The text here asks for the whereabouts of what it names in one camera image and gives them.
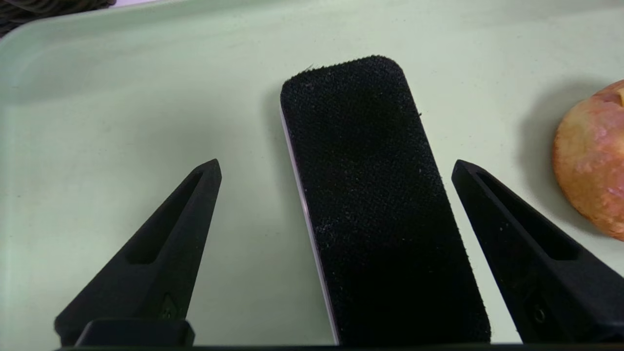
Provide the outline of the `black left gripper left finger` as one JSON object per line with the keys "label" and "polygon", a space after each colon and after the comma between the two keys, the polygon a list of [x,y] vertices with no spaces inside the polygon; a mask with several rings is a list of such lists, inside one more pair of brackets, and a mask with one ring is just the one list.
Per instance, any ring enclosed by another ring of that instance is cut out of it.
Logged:
{"label": "black left gripper left finger", "polygon": [[220,190],[197,166],[54,320],[64,348],[183,348],[190,300]]}

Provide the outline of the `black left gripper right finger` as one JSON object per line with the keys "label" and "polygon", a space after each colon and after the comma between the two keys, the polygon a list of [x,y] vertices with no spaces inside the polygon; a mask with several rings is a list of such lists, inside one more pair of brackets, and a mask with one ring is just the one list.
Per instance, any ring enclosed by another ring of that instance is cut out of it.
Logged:
{"label": "black left gripper right finger", "polygon": [[526,344],[621,344],[624,280],[488,171],[452,182]]}

